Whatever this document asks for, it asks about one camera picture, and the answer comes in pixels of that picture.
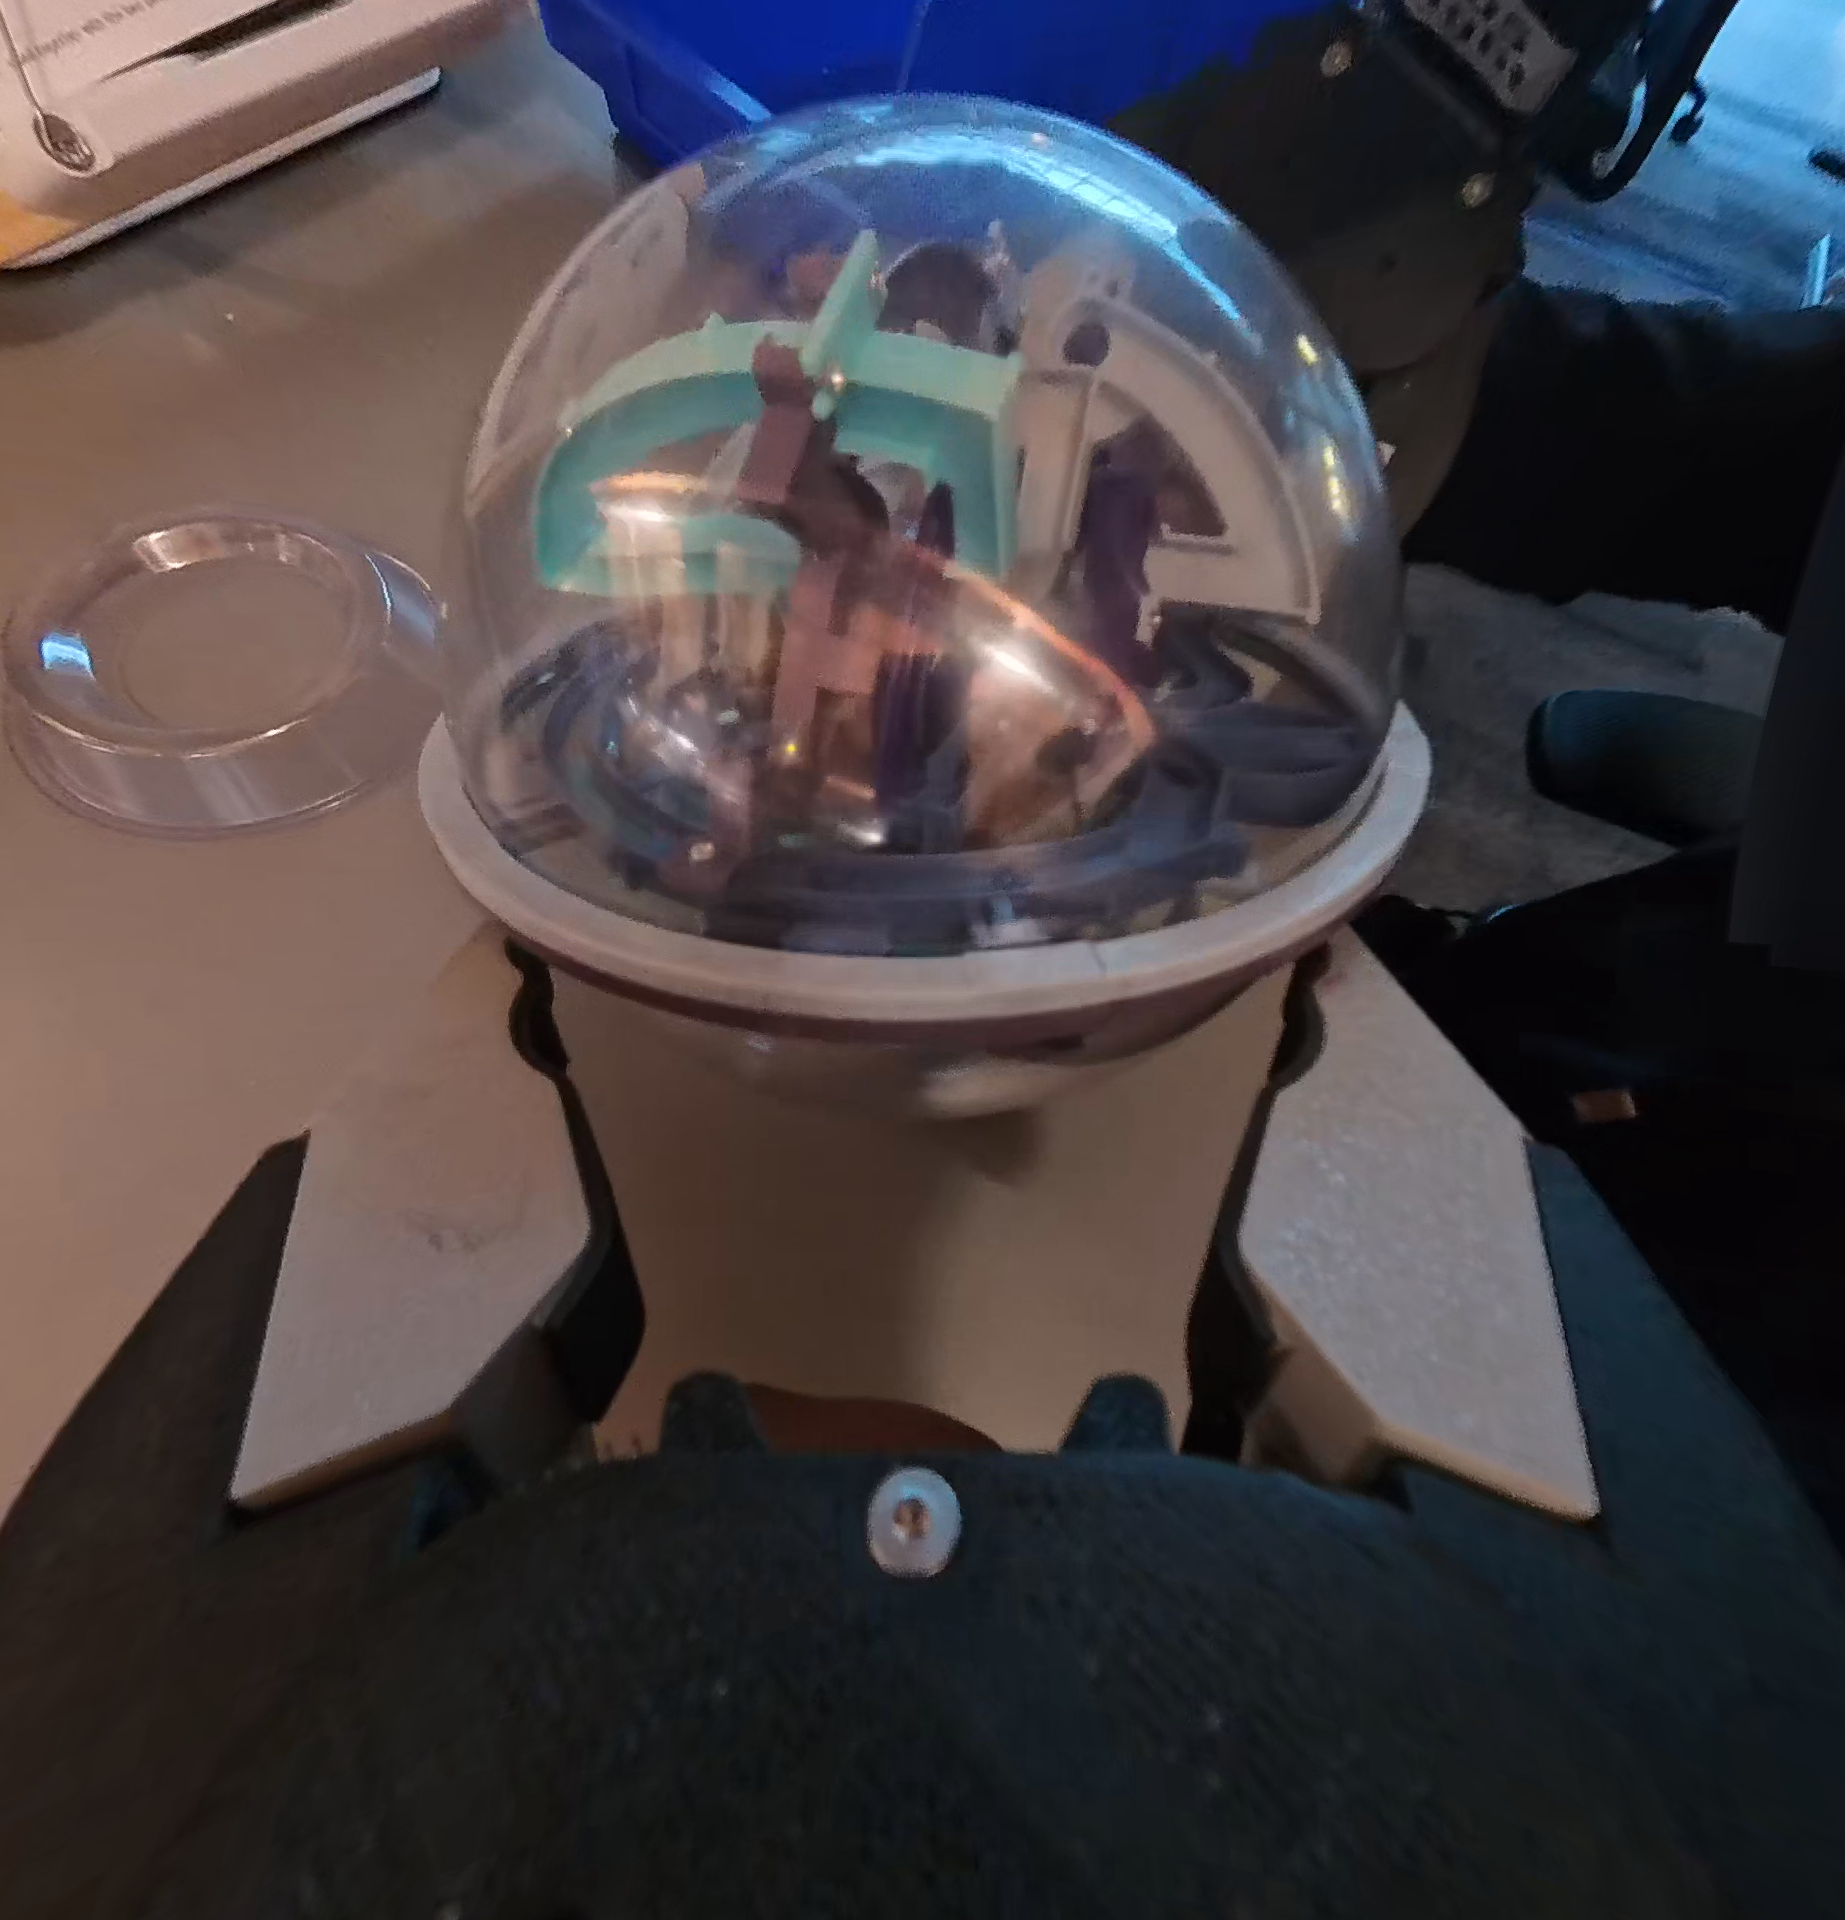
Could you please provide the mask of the blue plastic bin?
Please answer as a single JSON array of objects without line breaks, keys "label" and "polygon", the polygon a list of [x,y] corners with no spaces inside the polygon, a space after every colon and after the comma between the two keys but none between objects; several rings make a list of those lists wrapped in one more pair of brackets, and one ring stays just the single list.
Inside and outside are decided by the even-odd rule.
[{"label": "blue plastic bin", "polygon": [[1210,66],[1327,44],[1298,3],[541,3],[550,48],[646,157],[695,157],[766,115],[897,93],[996,97],[1110,126]]}]

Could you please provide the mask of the white sheet holder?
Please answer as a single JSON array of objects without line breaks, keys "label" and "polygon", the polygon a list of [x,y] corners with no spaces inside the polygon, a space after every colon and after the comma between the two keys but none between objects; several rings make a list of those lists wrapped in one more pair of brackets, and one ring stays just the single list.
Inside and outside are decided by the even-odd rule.
[{"label": "white sheet holder", "polygon": [[82,222],[59,247],[288,157],[433,87],[435,56],[288,70],[165,59],[0,124],[0,188]]}]

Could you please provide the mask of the dark office chair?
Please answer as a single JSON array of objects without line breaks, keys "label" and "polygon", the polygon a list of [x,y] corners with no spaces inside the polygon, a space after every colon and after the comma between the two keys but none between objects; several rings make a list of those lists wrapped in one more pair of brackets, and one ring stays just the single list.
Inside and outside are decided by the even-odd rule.
[{"label": "dark office chair", "polygon": [[1579,201],[1621,194],[1679,126],[1681,105],[1705,110],[1704,59],[1733,3],[1534,3],[1534,17],[1571,55],[1533,115],[1525,150],[1546,179]]}]

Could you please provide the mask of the person's right forearm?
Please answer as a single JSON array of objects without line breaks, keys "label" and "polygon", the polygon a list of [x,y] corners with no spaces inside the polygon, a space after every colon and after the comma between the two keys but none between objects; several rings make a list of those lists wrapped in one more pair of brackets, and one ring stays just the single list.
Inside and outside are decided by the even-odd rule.
[{"label": "person's right forearm", "polygon": [[1845,453],[1845,305],[1726,310],[1522,277],[1414,567],[1784,632]]}]

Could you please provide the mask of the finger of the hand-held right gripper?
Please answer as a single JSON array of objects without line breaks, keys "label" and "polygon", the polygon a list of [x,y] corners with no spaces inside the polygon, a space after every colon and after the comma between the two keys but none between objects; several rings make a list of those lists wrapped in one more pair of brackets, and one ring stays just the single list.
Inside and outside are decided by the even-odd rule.
[{"label": "finger of the hand-held right gripper", "polygon": [[1392,502],[1433,502],[1469,433],[1469,363],[1426,358],[1365,382]]}]

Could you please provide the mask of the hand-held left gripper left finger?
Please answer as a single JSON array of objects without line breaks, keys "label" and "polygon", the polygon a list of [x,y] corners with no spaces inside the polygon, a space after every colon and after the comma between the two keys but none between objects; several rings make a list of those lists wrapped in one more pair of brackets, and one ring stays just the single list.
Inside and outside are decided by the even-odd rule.
[{"label": "hand-held left gripper left finger", "polygon": [[526,1482],[582,1449],[642,1334],[550,970],[474,936],[310,1122],[231,1503],[443,1452]]}]

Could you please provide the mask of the black office chair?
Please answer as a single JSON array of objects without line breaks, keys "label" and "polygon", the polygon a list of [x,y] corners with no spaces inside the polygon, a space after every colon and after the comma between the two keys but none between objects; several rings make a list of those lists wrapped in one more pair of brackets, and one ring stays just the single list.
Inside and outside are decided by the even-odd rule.
[{"label": "black office chair", "polygon": [[1572,689],[1534,708],[1525,765],[1551,803],[1697,847],[1744,829],[1761,742],[1754,710],[1675,693]]}]

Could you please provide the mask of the clear plastic ring stand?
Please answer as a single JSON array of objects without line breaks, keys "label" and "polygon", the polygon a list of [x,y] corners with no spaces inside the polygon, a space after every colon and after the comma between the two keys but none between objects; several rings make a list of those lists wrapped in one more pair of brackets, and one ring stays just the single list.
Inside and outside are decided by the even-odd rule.
[{"label": "clear plastic ring stand", "polygon": [[136,518],[8,614],[8,747],[52,803],[101,825],[296,825],[416,764],[441,708],[441,612],[407,561],[308,518]]}]

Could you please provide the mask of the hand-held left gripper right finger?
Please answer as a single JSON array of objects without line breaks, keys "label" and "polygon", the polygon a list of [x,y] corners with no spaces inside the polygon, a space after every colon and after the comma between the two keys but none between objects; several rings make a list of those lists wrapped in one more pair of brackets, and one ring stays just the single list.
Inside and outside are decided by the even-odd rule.
[{"label": "hand-held left gripper right finger", "polygon": [[1595,1519],[1529,1141],[1366,942],[1335,931],[1183,1052],[1182,1450]]}]

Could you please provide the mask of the clear plastic maze ball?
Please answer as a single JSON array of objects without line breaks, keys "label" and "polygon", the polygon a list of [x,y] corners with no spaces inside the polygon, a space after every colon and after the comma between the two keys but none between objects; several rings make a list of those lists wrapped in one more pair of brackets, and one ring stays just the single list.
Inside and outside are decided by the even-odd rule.
[{"label": "clear plastic maze ball", "polygon": [[1353,375],[1215,200],[1073,119],[861,97],[671,165],[537,299],[465,473],[430,834],[773,1093],[1110,1075],[1426,814]]}]

